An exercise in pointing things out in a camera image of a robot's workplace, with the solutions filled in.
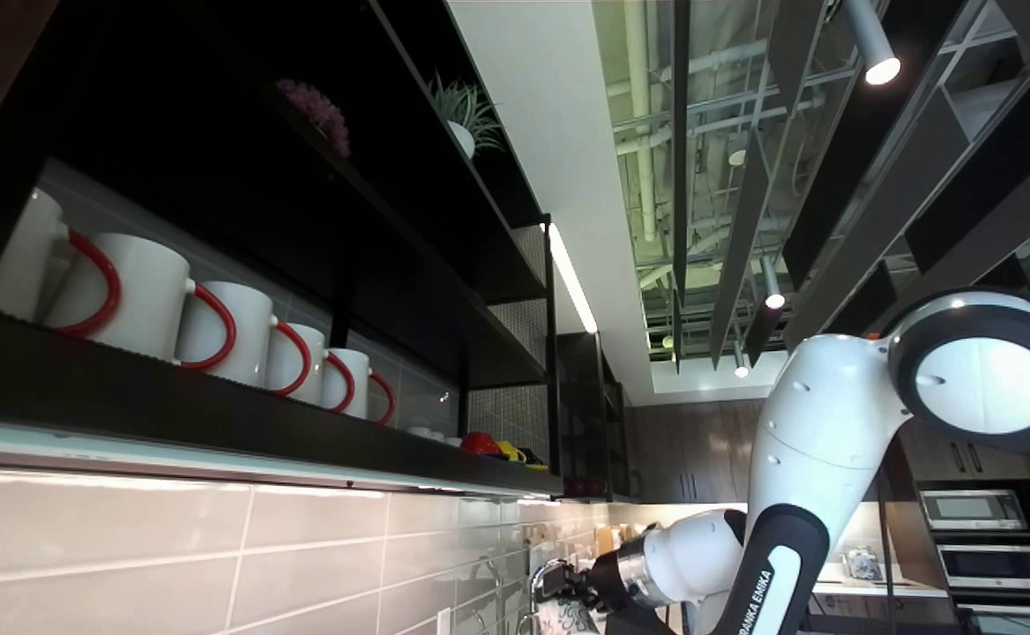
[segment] cabinet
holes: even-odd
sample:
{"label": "cabinet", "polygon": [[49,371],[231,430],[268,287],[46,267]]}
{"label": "cabinet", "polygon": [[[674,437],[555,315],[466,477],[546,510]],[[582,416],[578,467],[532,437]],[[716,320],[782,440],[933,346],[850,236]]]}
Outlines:
{"label": "cabinet", "polygon": [[[495,303],[546,302],[546,240],[535,259],[517,245],[544,217],[513,151],[461,159],[427,100],[432,73],[481,82],[437,0],[65,0],[0,105],[0,251],[60,159],[331,311],[334,346],[359,327],[459,391],[544,386],[552,359],[495,318]],[[274,77],[310,82],[345,109],[348,159],[326,149]],[[0,420],[558,491],[546,472],[7,318]]]}
{"label": "cabinet", "polygon": [[595,334],[558,340],[558,391],[558,450],[569,496],[628,496],[626,400]]}
{"label": "cabinet", "polygon": [[1030,459],[1019,453],[994,453],[982,440],[943,430],[943,429],[921,429],[908,424],[900,430],[909,477],[916,484],[933,479],[1030,479]]}

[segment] wall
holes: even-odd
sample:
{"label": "wall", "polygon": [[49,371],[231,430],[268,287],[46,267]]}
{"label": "wall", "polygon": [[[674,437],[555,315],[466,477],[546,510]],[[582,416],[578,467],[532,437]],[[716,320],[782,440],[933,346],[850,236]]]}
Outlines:
{"label": "wall", "polygon": [[638,501],[748,501],[761,404],[632,411],[628,467]]}
{"label": "wall", "polygon": [[0,635],[501,635],[521,532],[517,501],[0,470]]}

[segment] tiled wall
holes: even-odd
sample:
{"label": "tiled wall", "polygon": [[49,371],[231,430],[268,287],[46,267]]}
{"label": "tiled wall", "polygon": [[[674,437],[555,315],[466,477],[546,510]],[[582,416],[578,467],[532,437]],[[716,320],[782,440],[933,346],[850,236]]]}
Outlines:
{"label": "tiled wall", "polygon": [[527,523],[552,519],[487,498],[0,470],[0,635],[527,633]]}

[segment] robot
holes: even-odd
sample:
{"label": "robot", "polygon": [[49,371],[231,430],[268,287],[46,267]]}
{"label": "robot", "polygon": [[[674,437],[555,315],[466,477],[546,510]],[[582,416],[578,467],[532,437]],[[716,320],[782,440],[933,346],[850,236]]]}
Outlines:
{"label": "robot", "polygon": [[745,517],[648,530],[585,572],[558,564],[535,600],[612,614],[695,600],[716,635],[792,635],[908,420],[1030,457],[1030,302],[947,295],[885,340],[806,340],[760,416]]}

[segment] mug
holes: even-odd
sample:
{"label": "mug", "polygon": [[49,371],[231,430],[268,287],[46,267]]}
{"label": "mug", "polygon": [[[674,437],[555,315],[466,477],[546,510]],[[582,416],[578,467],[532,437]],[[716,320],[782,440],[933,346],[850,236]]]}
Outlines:
{"label": "mug", "polygon": [[223,327],[223,318],[216,311],[209,311],[200,302],[190,302],[180,320],[176,346],[176,356],[183,363],[219,356],[225,332],[232,332],[232,340],[225,340],[231,353],[206,371],[236,386],[265,390],[268,340],[273,332],[279,332],[297,346],[304,359],[299,377],[310,371],[307,342],[273,315],[273,296],[239,283],[206,283],[206,290],[231,306],[232,327]]}
{"label": "mug", "polygon": [[273,332],[268,342],[268,390],[319,405],[323,396],[323,356],[326,356],[326,332],[316,325],[292,325],[292,334]]}
{"label": "mug", "polygon": [[49,327],[174,363],[183,303],[197,296],[225,325],[225,342],[190,366],[231,356],[232,315],[206,287],[194,287],[187,259],[130,233],[67,236],[80,259],[46,311]]}
{"label": "mug", "polygon": [[331,412],[345,412],[345,416],[355,416],[355,420],[372,420],[372,383],[384,396],[384,412],[379,416],[379,429],[390,429],[393,416],[394,416],[394,391],[372,366],[372,356],[359,353],[359,349],[327,349],[323,405],[331,411]]}
{"label": "mug", "polygon": [[0,315],[39,320],[44,296],[65,276],[67,255],[60,204],[37,186],[0,255]]}

